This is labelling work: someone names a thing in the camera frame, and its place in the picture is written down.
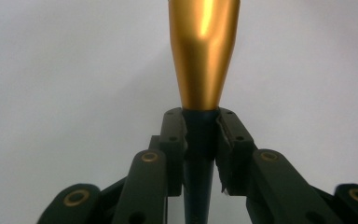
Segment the black plastic part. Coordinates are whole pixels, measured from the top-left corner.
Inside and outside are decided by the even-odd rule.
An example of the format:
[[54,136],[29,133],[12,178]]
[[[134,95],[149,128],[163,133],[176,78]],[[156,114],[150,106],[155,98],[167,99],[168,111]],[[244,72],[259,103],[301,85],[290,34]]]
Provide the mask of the black plastic part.
[[260,149],[255,151],[251,167],[254,188],[249,198],[268,206],[274,223],[342,223],[318,193],[290,162],[279,152]]
[[345,223],[358,224],[358,185],[344,184],[336,188],[333,203]]
[[263,201],[246,199],[246,207],[253,224],[271,224],[274,223],[274,217],[269,208]]
[[213,161],[217,150],[218,110],[183,110],[187,149],[184,162],[184,196],[187,224],[208,223]]
[[222,183],[231,196],[246,196],[250,182],[249,164],[257,147],[237,115],[220,108],[216,166]]
[[101,191],[101,207],[103,209],[103,223],[110,223],[115,215],[118,199],[123,190],[126,178]]
[[100,190],[89,184],[76,184],[61,191],[38,224],[91,224],[101,222]]
[[133,159],[112,224],[166,223],[166,159],[159,150],[145,150]]
[[167,158],[168,196],[179,196],[182,193],[183,159],[185,148],[185,124],[182,109],[175,108],[164,114],[159,136],[159,146],[156,136],[152,137],[149,148],[158,147]]

